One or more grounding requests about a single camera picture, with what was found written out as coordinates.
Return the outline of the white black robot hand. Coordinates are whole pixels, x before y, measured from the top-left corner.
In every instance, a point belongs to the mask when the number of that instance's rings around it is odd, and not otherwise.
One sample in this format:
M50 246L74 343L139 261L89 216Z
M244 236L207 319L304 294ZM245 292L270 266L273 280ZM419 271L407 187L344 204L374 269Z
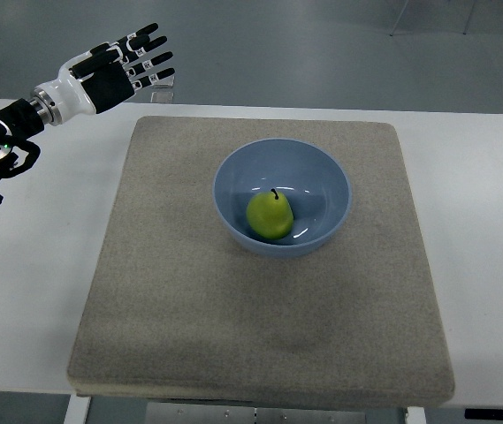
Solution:
M54 80L37 86L31 94L31 100L50 115L46 125L61 125L79 114L104 113L174 75L173 68L162 67L172 53L157 51L167 42L164 35L152 36L157 29L158 24L151 23L61 65Z

